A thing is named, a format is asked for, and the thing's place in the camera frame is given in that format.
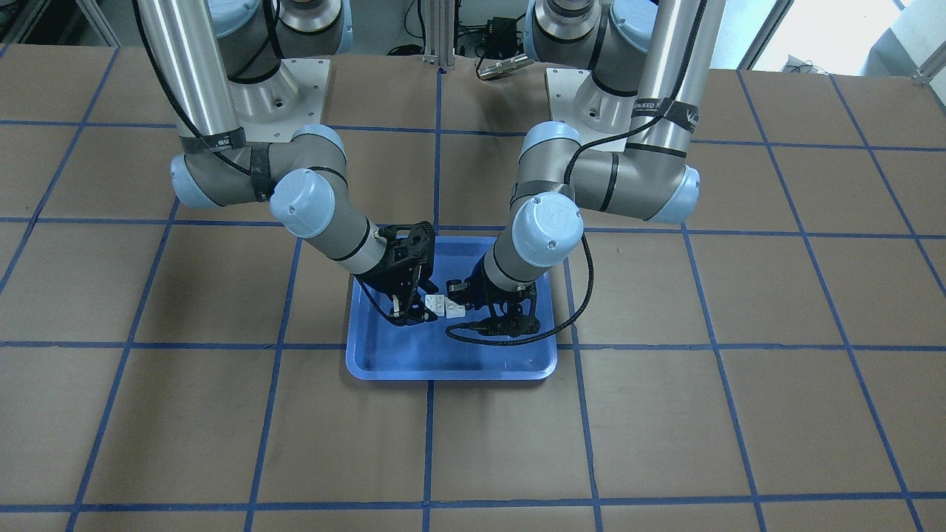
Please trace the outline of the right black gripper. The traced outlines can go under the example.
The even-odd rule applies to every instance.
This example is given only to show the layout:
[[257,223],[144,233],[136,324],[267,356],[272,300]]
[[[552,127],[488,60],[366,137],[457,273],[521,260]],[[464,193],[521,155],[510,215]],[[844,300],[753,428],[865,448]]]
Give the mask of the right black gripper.
[[395,327],[436,322],[438,316],[426,307],[425,294],[439,294],[430,280],[435,272],[435,227],[429,221],[415,225],[388,225],[376,232],[384,243],[381,261],[355,276],[362,289],[370,286],[392,300],[385,318]]

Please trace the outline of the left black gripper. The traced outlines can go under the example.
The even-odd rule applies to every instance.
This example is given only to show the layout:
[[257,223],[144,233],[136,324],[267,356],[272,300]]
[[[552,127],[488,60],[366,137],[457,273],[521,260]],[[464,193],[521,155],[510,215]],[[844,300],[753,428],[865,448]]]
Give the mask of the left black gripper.
[[490,316],[479,322],[452,324],[445,329],[446,336],[455,337],[453,330],[473,330],[481,336],[503,336],[524,341],[540,333],[541,322],[535,317],[537,289],[529,282],[507,292],[494,285],[486,275],[483,262],[478,262],[466,279],[449,279],[446,298],[467,310],[487,307]]

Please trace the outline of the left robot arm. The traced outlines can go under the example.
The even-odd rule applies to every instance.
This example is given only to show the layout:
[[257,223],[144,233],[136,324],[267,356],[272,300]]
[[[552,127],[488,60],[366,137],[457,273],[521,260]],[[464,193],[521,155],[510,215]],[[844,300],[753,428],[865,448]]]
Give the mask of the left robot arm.
[[512,347],[557,335],[523,303],[575,246],[591,252],[582,210],[670,225],[692,214],[700,177],[686,157],[723,14],[723,1],[530,3],[527,55],[588,71],[576,114],[605,137],[556,120],[527,132],[508,226],[469,277],[447,283],[450,300],[489,316],[450,324],[447,337],[469,330],[471,344]]

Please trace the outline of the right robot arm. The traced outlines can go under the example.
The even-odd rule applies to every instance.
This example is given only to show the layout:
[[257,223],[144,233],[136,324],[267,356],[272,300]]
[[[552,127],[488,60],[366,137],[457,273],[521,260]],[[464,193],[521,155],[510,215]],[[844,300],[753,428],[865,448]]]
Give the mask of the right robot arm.
[[423,298],[435,232],[376,225],[352,203],[340,135],[312,115],[296,74],[347,50],[346,1],[135,1],[136,24],[177,115],[183,153],[170,163],[189,208],[269,205],[274,219],[384,294],[396,327],[432,322]]

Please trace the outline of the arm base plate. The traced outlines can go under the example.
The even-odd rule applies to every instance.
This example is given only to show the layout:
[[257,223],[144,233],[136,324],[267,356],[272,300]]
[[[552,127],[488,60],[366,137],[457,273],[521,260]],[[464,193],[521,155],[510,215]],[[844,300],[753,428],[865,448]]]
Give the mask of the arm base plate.
[[234,108],[247,137],[273,139],[305,124],[321,123],[330,72],[329,58],[284,58],[267,80],[230,81]]
[[606,93],[584,69],[546,70],[551,119],[577,130],[583,143],[630,131],[635,95]]

